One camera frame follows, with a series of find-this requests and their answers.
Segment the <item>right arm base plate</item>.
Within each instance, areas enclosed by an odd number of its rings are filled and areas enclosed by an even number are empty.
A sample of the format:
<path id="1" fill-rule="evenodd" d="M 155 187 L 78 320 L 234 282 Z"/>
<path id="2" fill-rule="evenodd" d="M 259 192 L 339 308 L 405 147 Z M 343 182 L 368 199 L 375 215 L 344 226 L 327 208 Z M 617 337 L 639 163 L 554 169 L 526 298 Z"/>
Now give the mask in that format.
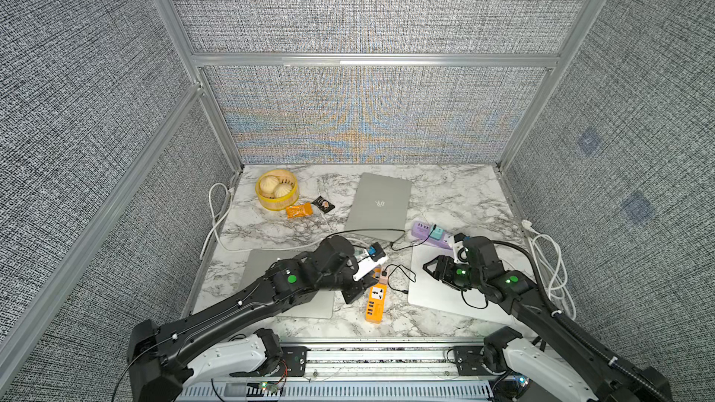
<path id="1" fill-rule="evenodd" d="M 454 364 L 460 377 L 488 376 L 490 372 L 483 366 L 481 345 L 454 346 L 447 353 L 447 359 Z"/>

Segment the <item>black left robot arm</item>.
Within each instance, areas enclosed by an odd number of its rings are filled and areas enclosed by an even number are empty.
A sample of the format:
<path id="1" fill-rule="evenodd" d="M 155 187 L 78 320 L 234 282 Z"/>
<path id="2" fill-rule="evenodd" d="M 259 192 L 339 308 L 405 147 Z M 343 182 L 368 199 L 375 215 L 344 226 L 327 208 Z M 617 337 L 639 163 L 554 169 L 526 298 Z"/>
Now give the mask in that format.
<path id="1" fill-rule="evenodd" d="M 173 401 L 198 374 L 195 359 L 230 334 L 309 303 L 323 291 L 341 292 L 353 303 L 376 284 L 372 274 L 387 255 L 377 243 L 359 254 L 342 236 L 329 236 L 314 251 L 276 260 L 253 283 L 211 307 L 164 325 L 137 324 L 128 343 L 135 401 Z"/>

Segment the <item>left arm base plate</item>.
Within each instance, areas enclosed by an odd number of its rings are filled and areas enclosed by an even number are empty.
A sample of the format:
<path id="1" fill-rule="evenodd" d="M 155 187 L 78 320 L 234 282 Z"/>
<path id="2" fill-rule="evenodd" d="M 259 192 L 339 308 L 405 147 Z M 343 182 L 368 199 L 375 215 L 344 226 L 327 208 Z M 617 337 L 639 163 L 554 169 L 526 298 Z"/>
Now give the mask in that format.
<path id="1" fill-rule="evenodd" d="M 287 377 L 304 377 L 307 365 L 307 353 L 309 349 L 305 346 L 282 346 L 282 357 L 279 364 L 268 374 L 272 379 L 279 379 L 283 375 Z"/>

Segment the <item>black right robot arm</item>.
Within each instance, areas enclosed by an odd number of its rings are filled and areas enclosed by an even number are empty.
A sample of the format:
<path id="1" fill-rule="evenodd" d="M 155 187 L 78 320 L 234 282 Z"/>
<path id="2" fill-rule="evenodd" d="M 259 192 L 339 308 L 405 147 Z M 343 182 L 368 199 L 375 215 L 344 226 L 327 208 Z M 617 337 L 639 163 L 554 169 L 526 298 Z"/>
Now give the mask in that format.
<path id="1" fill-rule="evenodd" d="M 425 262 L 434 280 L 465 294 L 476 290 L 489 305 L 533 331 L 554 355 L 519 331 L 504 327 L 483 340 L 482 366 L 499 376 L 522 375 L 560 401 L 670 401 L 670 381 L 655 368 L 638 368 L 597 341 L 558 308 L 541 277 L 504 268 L 499 242 L 458 234 L 454 253 Z"/>

